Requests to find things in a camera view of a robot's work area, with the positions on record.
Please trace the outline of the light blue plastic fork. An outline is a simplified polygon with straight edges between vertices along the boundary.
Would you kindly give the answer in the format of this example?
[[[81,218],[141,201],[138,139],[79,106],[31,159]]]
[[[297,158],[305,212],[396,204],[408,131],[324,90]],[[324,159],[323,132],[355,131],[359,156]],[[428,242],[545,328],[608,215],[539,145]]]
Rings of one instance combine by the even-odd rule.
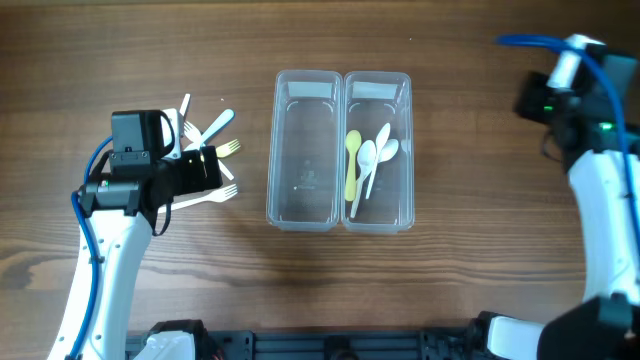
[[[207,143],[220,131],[222,130],[229,122],[233,120],[235,117],[235,112],[232,109],[224,110],[216,120],[203,132],[202,134],[202,145],[206,146]],[[190,143],[188,146],[184,148],[185,151],[195,150],[195,146]]]

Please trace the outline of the yellow plastic spoon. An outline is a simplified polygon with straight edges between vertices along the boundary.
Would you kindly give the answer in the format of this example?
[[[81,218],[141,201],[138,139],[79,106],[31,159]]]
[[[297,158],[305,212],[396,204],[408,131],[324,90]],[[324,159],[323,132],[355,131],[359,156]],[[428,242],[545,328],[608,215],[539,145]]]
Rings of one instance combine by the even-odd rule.
[[[356,196],[356,156],[362,144],[361,134],[358,130],[347,133],[345,146],[347,150],[347,172],[345,182],[345,200],[352,202]]]

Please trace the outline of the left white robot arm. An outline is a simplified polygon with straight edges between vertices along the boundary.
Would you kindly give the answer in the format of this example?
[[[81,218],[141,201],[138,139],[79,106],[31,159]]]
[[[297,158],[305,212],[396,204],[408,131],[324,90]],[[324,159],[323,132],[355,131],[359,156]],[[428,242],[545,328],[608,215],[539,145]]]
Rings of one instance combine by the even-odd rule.
[[[99,145],[71,204],[79,251],[52,359],[122,359],[136,278],[152,238],[164,234],[181,195],[219,190],[213,146],[177,159]]]

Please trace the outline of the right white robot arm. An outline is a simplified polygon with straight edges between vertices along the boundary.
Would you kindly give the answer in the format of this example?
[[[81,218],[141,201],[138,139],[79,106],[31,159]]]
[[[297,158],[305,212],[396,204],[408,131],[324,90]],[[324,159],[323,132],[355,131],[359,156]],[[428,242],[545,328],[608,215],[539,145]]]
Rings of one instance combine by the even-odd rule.
[[[607,90],[579,71],[567,87],[531,72],[514,111],[546,126],[578,205],[583,301],[542,325],[506,315],[480,324],[474,348],[498,359],[636,359],[639,356],[639,129],[623,118],[630,80]]]

